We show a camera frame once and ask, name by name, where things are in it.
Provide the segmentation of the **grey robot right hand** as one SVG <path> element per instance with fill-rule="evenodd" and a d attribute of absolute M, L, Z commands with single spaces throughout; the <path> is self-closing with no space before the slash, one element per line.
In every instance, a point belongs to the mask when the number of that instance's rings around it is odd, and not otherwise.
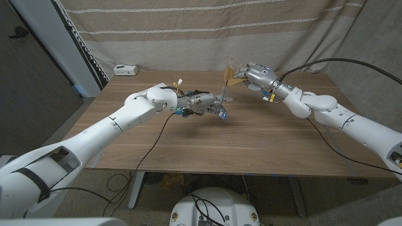
<path fill-rule="evenodd" d="M 274 71 L 258 63 L 248 63 L 235 72 L 234 78 L 245 78 L 250 90 L 262 91 L 270 102 L 300 100 L 302 96 L 299 88 L 284 83 Z"/>

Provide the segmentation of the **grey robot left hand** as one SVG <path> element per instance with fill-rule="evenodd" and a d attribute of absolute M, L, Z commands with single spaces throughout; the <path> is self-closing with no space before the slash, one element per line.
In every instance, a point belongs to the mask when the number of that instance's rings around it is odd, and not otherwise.
<path fill-rule="evenodd" d="M 188 117 L 193 114 L 201 116 L 209 113 L 225 119 L 227 111 L 223 103 L 233 101 L 233 98 L 224 94 L 215 95 L 195 90 L 187 95 L 179 96 L 177 101 L 175 114 Z"/>

